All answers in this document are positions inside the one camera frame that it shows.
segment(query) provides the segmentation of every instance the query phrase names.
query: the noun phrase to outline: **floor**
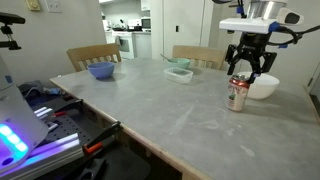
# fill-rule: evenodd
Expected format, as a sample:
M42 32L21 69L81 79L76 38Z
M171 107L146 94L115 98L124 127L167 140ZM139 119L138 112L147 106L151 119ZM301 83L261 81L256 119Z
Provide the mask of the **floor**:
M317 96L310 94L311 100L320 116L320 102L319 99L317 98Z

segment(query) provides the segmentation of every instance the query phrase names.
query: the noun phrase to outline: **wooden chair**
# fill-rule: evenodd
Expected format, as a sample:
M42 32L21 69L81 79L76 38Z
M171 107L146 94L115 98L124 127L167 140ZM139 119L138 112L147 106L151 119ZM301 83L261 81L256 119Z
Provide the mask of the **wooden chair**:
M194 66L221 69L225 51L200 46L173 46L173 58L188 58L194 61Z
M67 54L77 72L95 62L121 62L119 47L114 43L68 49Z

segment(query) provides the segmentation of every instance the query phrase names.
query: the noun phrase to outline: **purple light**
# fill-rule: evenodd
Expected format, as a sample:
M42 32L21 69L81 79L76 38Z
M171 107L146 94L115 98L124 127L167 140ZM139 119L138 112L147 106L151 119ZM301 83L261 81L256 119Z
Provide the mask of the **purple light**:
M8 126L0 125L0 133L4 136L9 136L12 134L12 131Z
M15 146L21 152L26 151L28 149L27 145L24 144L23 142L20 142L19 144L16 144Z
M20 138L15 135L15 134L11 134L10 136L7 136L7 139L12 143L12 144L17 144L20 142Z

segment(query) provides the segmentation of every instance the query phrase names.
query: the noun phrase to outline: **table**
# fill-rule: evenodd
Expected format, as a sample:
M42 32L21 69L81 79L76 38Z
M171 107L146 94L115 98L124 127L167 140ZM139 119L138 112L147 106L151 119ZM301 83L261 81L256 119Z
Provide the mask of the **table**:
M319 117L303 86L281 82L264 100L228 110L224 71L191 68L189 84L164 78L164 61L116 64L112 78L88 71L51 81L183 173L183 179L320 179Z

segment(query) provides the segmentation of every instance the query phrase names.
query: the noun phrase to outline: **soda can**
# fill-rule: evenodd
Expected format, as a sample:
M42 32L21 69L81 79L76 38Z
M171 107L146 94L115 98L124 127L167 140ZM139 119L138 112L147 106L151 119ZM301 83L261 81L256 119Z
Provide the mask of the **soda can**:
M250 84L249 77L244 75L233 75L229 80L228 99L226 106L232 111L241 111L248 95Z

